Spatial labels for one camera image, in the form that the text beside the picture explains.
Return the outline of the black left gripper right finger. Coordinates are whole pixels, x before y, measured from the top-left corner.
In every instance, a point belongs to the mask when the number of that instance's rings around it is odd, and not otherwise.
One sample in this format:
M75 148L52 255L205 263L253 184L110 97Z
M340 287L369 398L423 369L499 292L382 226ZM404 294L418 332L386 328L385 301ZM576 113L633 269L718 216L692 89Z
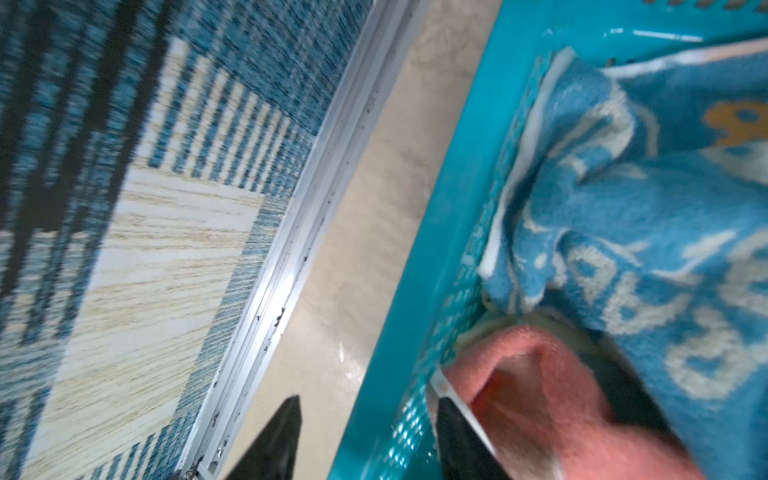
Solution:
M509 479L479 421L461 401L439 399L435 430L444 479Z

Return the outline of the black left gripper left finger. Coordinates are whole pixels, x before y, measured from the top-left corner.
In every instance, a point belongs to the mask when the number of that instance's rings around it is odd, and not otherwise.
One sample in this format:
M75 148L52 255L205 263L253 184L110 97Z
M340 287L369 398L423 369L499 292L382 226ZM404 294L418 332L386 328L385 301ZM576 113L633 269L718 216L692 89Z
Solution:
M301 427L300 396L289 396L278 407L226 479L291 480Z

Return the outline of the teal plastic basket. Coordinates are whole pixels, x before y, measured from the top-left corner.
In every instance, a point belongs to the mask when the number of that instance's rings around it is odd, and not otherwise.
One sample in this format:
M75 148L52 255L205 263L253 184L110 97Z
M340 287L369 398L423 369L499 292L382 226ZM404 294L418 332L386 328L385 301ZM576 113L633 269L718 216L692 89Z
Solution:
M330 470L333 479L437 479L429 377L484 313L475 268L528 112L555 52L595 65L762 37L763 1L506 1Z

